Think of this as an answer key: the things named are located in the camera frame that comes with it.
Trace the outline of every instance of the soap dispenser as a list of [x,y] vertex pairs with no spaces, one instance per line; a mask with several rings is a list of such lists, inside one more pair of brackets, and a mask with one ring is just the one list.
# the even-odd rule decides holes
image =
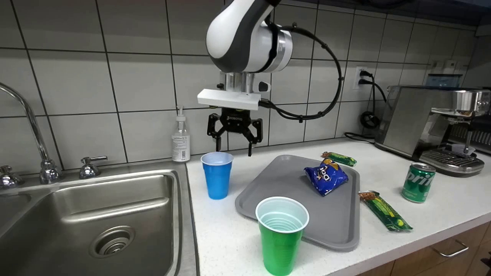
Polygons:
[[171,135],[171,161],[185,162],[190,159],[190,136],[185,128],[182,107],[176,116],[176,131]]

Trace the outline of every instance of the plastic cup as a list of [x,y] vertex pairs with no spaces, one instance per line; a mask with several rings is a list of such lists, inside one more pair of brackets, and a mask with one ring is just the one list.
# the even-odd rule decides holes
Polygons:
[[233,156],[225,151],[208,151],[200,156],[205,185],[211,199],[228,194],[229,170]]
[[265,269],[271,274],[289,274],[302,230],[309,219],[306,208],[291,197],[272,196],[256,205],[256,217]]

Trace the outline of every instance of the sink drain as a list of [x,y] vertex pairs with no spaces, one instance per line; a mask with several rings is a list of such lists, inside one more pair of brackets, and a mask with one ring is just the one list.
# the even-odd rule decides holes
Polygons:
[[91,242],[91,254],[96,257],[121,253],[133,240],[133,230],[128,225],[116,225],[99,233]]

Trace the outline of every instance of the espresso machine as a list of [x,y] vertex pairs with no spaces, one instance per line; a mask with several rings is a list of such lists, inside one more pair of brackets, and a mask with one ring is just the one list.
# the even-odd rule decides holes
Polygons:
[[[475,174],[483,161],[470,147],[470,125],[487,115],[489,101],[489,89],[391,87],[374,144],[447,174]],[[450,125],[466,128],[464,142],[447,142]]]

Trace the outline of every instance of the blue candy wrapper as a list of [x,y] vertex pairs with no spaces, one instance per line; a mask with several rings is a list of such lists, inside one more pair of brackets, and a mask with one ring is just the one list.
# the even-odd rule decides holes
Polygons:
[[348,174],[331,159],[323,159],[318,167],[305,167],[303,170],[322,196],[348,181]]

